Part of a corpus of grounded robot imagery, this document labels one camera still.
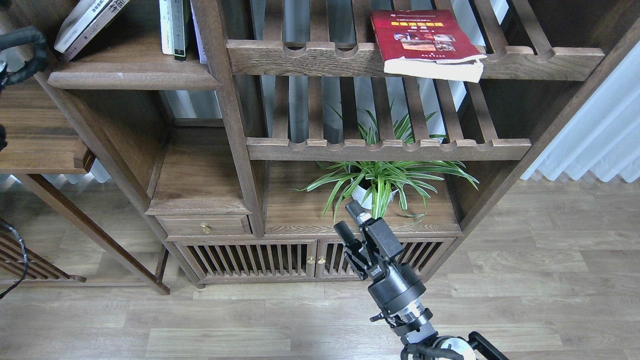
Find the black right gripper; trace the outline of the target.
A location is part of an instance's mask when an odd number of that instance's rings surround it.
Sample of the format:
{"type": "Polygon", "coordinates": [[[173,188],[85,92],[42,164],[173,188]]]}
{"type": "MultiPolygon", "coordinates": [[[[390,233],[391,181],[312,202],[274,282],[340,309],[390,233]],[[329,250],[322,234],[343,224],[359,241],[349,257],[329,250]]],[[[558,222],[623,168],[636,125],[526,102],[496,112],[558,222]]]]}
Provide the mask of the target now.
{"type": "Polygon", "coordinates": [[[425,292],[420,278],[409,264],[396,257],[404,248],[382,218],[373,219],[358,200],[345,206],[359,227],[362,240],[354,236],[345,221],[333,228],[345,244],[344,254],[361,280],[371,278],[368,291],[381,310],[379,318],[417,318],[424,308],[419,298],[425,292]]]}

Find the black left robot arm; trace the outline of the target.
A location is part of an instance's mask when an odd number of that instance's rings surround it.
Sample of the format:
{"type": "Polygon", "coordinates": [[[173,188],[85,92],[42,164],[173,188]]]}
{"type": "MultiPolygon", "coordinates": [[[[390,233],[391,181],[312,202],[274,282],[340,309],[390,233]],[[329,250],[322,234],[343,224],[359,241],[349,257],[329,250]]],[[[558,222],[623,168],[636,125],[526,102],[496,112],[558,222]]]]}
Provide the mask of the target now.
{"type": "MultiPolygon", "coordinates": [[[[12,30],[1,35],[0,45],[1,51],[7,49],[18,48],[26,44],[32,44],[32,58],[29,60],[23,60],[23,66],[15,71],[9,70],[9,64],[7,61],[1,61],[1,89],[2,91],[10,85],[20,84],[21,82],[31,78],[36,73],[43,71],[47,68],[47,39],[45,35],[36,27],[28,26],[12,30]]],[[[23,259],[23,271],[21,277],[10,287],[3,291],[0,298],[9,294],[13,289],[18,287],[28,275],[30,260],[28,255],[28,249],[26,248],[23,237],[19,234],[18,230],[13,225],[7,223],[4,219],[0,221],[1,229],[9,232],[18,241],[20,250],[22,252],[23,259]]]]}

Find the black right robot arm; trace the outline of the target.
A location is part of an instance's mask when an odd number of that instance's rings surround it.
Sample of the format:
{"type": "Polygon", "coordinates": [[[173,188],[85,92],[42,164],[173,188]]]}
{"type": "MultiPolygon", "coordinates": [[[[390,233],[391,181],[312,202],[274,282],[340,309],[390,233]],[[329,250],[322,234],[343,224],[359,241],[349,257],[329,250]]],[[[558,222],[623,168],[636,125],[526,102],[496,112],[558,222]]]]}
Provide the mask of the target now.
{"type": "Polygon", "coordinates": [[[368,292],[380,312],[370,321],[386,321],[400,337],[403,360],[409,356],[415,360],[475,360],[477,354],[487,360],[506,358],[478,332],[469,333],[468,339],[439,335],[430,323],[432,312],[420,301],[425,285],[409,264],[398,262],[403,246],[386,221],[373,218],[356,200],[345,208],[362,237],[357,239],[345,221],[335,224],[334,230],[343,241],[343,252],[354,272],[361,280],[372,280],[368,292]]]}

